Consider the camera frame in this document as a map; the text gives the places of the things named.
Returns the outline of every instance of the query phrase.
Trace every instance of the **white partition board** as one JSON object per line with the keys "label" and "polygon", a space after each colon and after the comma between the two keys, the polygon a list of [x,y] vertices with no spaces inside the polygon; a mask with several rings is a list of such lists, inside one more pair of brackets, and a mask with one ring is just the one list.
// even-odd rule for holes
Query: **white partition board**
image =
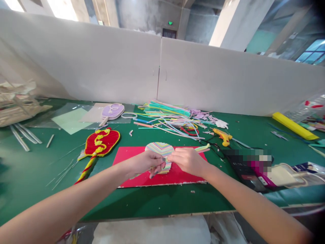
{"label": "white partition board", "polygon": [[158,100],[270,116],[325,89],[325,68],[162,39]]}
{"label": "white partition board", "polygon": [[0,22],[1,62],[34,78],[41,95],[122,103],[157,96],[159,36],[2,9]]}

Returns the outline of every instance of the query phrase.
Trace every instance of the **finger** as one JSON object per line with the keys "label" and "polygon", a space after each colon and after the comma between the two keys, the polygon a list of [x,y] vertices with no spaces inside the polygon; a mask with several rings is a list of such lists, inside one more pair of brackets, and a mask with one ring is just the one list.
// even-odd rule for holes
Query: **finger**
{"label": "finger", "polygon": [[165,158],[151,159],[151,166],[162,165],[166,161]]}
{"label": "finger", "polygon": [[185,157],[188,153],[185,152],[185,151],[175,151],[175,152],[172,152],[171,155],[175,155],[175,156],[180,156],[180,157]]}
{"label": "finger", "polygon": [[187,149],[188,148],[186,148],[186,147],[177,147],[177,148],[175,148],[175,151],[178,151],[178,152],[184,152],[184,151],[187,151]]}
{"label": "finger", "polygon": [[161,165],[161,168],[164,169],[166,167],[166,162],[163,162],[163,164]]}
{"label": "finger", "polygon": [[179,164],[179,163],[183,163],[184,162],[184,158],[179,156],[179,155],[174,155],[174,154],[171,154],[168,156],[168,161],[171,161],[171,162],[174,162],[176,164]]}
{"label": "finger", "polygon": [[161,171],[161,165],[158,165],[155,170],[155,175]]}
{"label": "finger", "polygon": [[155,176],[155,170],[156,170],[156,167],[153,167],[152,169],[150,169],[150,175],[149,175],[150,179],[152,179]]}
{"label": "finger", "polygon": [[160,159],[162,158],[162,155],[154,151],[149,151],[149,157],[151,159]]}

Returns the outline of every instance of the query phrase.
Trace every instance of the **yellow glue gun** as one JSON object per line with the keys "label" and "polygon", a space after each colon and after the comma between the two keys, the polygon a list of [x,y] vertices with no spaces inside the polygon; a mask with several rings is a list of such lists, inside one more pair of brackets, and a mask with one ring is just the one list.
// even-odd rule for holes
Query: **yellow glue gun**
{"label": "yellow glue gun", "polygon": [[223,143],[222,143],[223,146],[225,146],[225,147],[229,146],[229,144],[230,144],[229,140],[231,140],[233,138],[233,136],[226,134],[225,132],[215,129],[215,128],[211,128],[211,129],[213,130],[214,133],[216,133],[220,136],[219,138],[221,138],[223,140]]}

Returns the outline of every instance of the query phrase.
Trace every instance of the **green tabletop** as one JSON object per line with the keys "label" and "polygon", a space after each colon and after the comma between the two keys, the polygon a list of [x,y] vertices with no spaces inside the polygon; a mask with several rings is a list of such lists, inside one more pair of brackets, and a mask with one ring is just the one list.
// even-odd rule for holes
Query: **green tabletop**
{"label": "green tabletop", "polygon": [[[61,99],[51,99],[45,104],[53,105],[52,110],[56,110],[66,102],[89,104],[89,102]],[[325,166],[324,158],[302,141],[290,135],[285,135],[289,140],[285,141],[270,133],[274,129],[267,124],[268,122],[290,132],[272,118],[225,113],[214,113],[214,115],[229,123],[228,132],[237,140],[251,147],[270,149],[274,156],[273,165],[279,163],[296,165],[310,161]],[[112,128],[116,126],[118,126],[116,130],[121,133],[120,141],[107,156],[97,159],[90,177],[112,165],[120,146],[146,146],[154,141],[165,142],[173,146],[200,146],[197,141],[161,130],[138,129],[138,126],[133,123],[111,124]],[[61,160],[57,160],[85,143],[93,130],[83,129],[73,135],[54,128],[30,128],[30,130],[43,141],[43,144],[34,145],[25,139],[24,141],[31,149],[30,152],[25,152],[8,127],[0,129],[0,157],[2,158],[0,163],[0,225],[33,204],[71,186],[89,161],[89,158],[81,160],[52,191],[53,184],[48,187],[46,185],[79,156],[84,146],[73,150]],[[129,136],[130,130],[133,130],[132,137]],[[201,136],[204,135],[207,139],[211,137],[203,134],[202,131],[200,128]],[[46,148],[52,134],[55,134],[55,137],[51,146]],[[322,132],[315,132],[315,134],[321,139],[325,138]],[[213,142],[219,145],[222,143],[219,138],[215,138]],[[231,146],[234,149],[240,148],[234,141],[231,141]],[[210,163],[238,180],[227,160],[221,161],[212,151],[205,152],[205,155]],[[264,196],[280,207],[316,204],[324,202],[324,186],[282,189],[264,194]],[[121,188],[91,210],[82,221],[230,210],[234,210],[233,206],[209,184]]]}

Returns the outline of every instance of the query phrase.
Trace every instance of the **yellow foam tube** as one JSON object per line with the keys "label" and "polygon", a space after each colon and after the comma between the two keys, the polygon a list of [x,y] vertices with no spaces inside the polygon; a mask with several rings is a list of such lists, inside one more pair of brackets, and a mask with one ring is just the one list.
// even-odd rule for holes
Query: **yellow foam tube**
{"label": "yellow foam tube", "polygon": [[272,118],[276,121],[280,122],[293,132],[297,133],[301,137],[303,137],[306,140],[315,140],[319,137],[311,133],[310,131],[306,130],[304,127],[298,125],[296,122],[292,121],[288,117],[285,117],[283,114],[276,112],[272,115]]}

